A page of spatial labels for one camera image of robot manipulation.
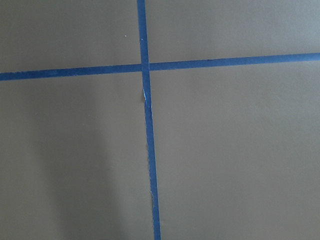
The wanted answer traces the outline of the brown paper table cover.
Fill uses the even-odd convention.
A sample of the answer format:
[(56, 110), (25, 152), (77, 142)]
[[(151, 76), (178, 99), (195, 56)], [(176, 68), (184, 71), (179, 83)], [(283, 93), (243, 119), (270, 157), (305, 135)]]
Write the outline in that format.
[(317, 0), (3, 0), (3, 240), (317, 240)]

